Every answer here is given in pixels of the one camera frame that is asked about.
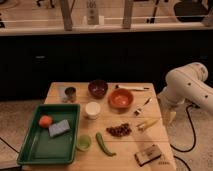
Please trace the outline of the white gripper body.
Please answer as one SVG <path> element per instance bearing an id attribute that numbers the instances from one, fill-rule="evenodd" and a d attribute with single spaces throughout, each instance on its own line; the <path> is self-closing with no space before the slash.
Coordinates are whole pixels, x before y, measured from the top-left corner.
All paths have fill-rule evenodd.
<path id="1" fill-rule="evenodd" d="M 162 114 L 163 124 L 167 126 L 173 121 L 176 116 L 175 108 L 177 107 L 177 105 L 172 101 L 168 101 L 165 99 L 160 99 L 159 105 Z"/>

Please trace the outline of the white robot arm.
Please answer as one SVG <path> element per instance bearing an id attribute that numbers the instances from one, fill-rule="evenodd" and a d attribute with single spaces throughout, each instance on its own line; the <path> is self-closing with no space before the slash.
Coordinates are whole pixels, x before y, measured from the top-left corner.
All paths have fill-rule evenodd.
<path id="1" fill-rule="evenodd" d="M 213 88 L 205 84 L 207 78 L 208 70 L 199 62 L 172 69 L 166 74 L 166 86 L 157 95 L 164 125 L 173 121 L 175 108 L 186 99 L 213 114 Z"/>

